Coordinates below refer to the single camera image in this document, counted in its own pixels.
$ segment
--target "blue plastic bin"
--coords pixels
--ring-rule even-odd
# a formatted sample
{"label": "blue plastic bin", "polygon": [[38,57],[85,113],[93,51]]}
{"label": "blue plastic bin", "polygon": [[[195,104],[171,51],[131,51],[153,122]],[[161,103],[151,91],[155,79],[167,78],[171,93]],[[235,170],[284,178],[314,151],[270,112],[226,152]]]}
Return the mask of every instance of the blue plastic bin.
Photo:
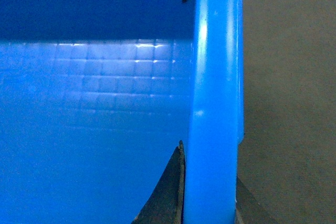
{"label": "blue plastic bin", "polygon": [[174,148],[233,223],[242,0],[0,0],[0,223],[130,223]]}

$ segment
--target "gray carpet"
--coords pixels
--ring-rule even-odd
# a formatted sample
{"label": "gray carpet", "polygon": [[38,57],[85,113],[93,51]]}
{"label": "gray carpet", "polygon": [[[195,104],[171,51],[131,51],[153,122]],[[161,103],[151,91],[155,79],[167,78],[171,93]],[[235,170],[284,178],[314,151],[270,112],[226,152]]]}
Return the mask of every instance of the gray carpet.
{"label": "gray carpet", "polygon": [[336,223],[336,0],[244,0],[239,177],[279,222]]}

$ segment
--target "grid pattern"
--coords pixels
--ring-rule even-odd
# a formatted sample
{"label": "grid pattern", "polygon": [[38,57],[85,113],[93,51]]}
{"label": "grid pattern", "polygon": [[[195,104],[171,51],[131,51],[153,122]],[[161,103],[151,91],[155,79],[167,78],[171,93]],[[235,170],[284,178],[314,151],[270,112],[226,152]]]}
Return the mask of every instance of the grid pattern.
{"label": "grid pattern", "polygon": [[2,43],[2,99],[48,106],[64,126],[176,132],[188,124],[191,53],[190,41]]}
{"label": "grid pattern", "polygon": [[191,55],[191,40],[0,43],[0,221],[130,223],[187,139]]}

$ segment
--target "blue plastic crate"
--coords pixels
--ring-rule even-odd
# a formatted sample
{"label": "blue plastic crate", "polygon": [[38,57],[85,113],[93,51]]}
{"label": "blue plastic crate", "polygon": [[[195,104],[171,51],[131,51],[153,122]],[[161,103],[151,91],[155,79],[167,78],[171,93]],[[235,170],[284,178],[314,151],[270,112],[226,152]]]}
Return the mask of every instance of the blue plastic crate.
{"label": "blue plastic crate", "polygon": [[179,140],[233,223],[242,0],[0,0],[0,223],[130,223]]}

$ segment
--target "blue plastic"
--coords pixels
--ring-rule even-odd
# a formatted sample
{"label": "blue plastic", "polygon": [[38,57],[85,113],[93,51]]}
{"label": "blue plastic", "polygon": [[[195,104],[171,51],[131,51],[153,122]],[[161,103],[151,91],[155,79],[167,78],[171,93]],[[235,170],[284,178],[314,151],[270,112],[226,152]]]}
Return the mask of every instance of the blue plastic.
{"label": "blue plastic", "polygon": [[184,223],[234,223],[242,0],[196,0]]}
{"label": "blue plastic", "polygon": [[0,224],[130,223],[179,140],[185,223],[233,223],[241,11],[0,0]]}

